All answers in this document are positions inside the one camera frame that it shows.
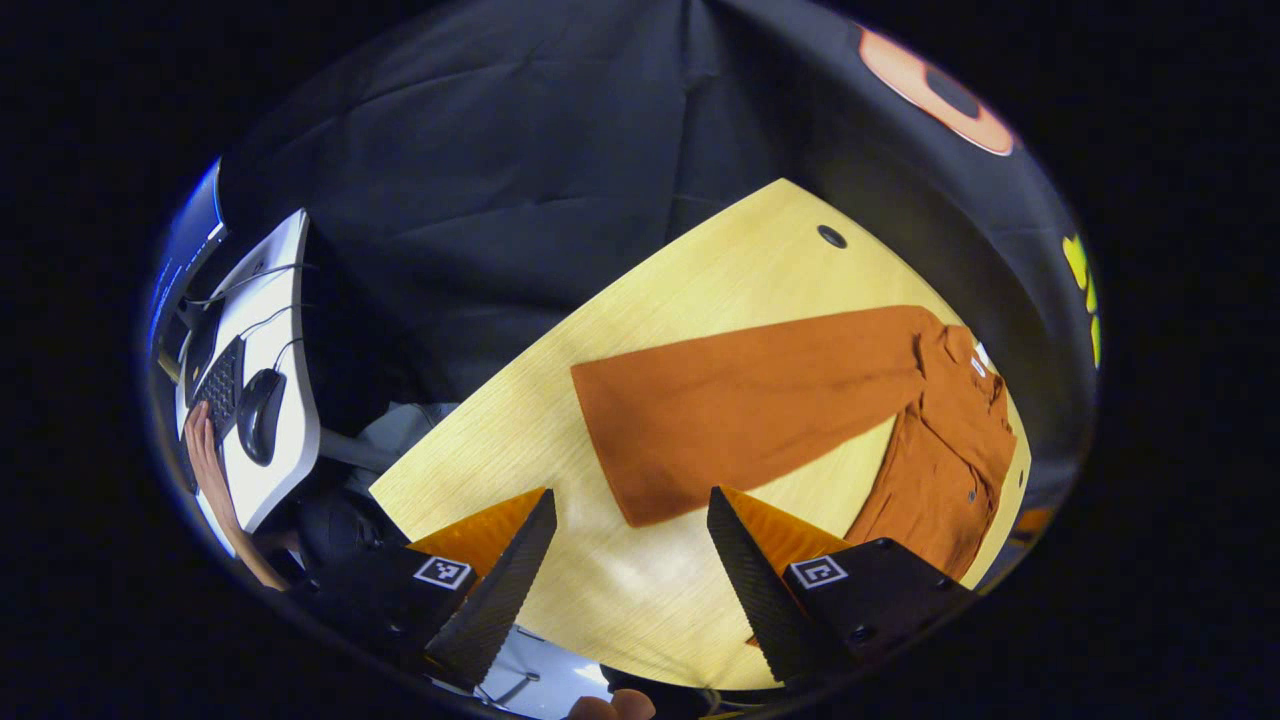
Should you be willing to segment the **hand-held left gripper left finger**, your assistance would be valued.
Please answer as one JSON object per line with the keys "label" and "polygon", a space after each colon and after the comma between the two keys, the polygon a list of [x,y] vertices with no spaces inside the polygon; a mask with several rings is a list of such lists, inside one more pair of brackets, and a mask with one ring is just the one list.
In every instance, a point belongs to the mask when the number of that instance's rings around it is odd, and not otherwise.
{"label": "hand-held left gripper left finger", "polygon": [[323,568],[291,600],[397,670],[471,692],[515,625],[556,529],[556,495],[539,487],[413,543]]}

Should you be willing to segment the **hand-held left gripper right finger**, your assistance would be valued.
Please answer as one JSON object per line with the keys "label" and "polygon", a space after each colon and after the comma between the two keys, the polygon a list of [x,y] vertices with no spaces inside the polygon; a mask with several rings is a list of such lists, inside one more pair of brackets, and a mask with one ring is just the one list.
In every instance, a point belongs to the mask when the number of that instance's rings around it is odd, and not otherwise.
{"label": "hand-held left gripper right finger", "polygon": [[785,685],[868,673],[977,601],[895,539],[850,544],[731,487],[710,489],[707,527]]}

